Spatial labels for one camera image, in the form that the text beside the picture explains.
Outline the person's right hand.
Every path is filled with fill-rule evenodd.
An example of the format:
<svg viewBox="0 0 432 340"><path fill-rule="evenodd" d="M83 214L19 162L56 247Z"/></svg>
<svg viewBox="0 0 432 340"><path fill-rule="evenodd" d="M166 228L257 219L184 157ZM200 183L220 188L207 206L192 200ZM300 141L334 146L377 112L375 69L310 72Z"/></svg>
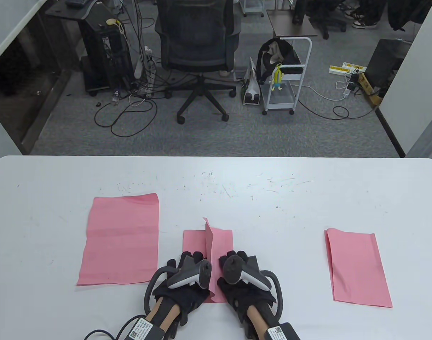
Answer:
<svg viewBox="0 0 432 340"><path fill-rule="evenodd" d="M256 256L232 250L219 258L219 266L222 277L217 280L217 285L240 323L245 321L250 306L273 307L276 303L271 282L261 273Z"/></svg>

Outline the person's left hand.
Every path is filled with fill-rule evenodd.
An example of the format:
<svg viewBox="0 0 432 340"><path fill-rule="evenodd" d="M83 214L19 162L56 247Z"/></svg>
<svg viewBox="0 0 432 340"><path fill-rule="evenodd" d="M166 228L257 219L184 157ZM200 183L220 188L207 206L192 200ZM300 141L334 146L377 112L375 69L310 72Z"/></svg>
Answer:
<svg viewBox="0 0 432 340"><path fill-rule="evenodd" d="M163 324L175 306L179 311L171 324L176 327L187 324L188 315L199 308L211 293L211 275L212 265L200 251L184 251L179 263L175 259L168 260L166 266L153 275L144 298L145 310L151 296L159 304L151 319L153 324Z"/></svg>

